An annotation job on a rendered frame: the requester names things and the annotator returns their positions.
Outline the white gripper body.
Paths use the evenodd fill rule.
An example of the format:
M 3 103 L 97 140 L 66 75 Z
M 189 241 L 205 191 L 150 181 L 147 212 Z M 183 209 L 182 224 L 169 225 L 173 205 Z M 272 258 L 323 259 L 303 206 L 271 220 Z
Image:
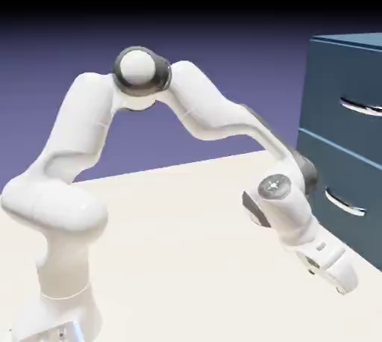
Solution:
M 295 251 L 307 270 L 346 295 L 358 286 L 357 274 L 346 255 L 343 245 L 330 243 L 309 243 Z

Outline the blue drawer front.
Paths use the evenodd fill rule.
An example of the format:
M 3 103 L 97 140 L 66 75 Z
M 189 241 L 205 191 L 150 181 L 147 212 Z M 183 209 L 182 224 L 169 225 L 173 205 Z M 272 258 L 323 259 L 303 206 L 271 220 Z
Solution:
M 300 127 L 382 165 L 382 117 L 344 108 L 341 97 L 382 106 L 382 34 L 310 40 Z
M 303 131 L 297 149 L 319 173 L 310 196 L 319 222 L 382 271 L 382 170 Z M 366 208 L 366 215 L 352 216 L 333 205 L 325 197 L 326 187 L 349 204 Z

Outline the blue cabinet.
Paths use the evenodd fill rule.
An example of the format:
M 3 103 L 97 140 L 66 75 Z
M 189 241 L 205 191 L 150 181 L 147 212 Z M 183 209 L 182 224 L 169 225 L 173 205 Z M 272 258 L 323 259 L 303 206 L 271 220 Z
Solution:
M 382 33 L 311 38 L 297 149 L 320 223 L 382 271 Z

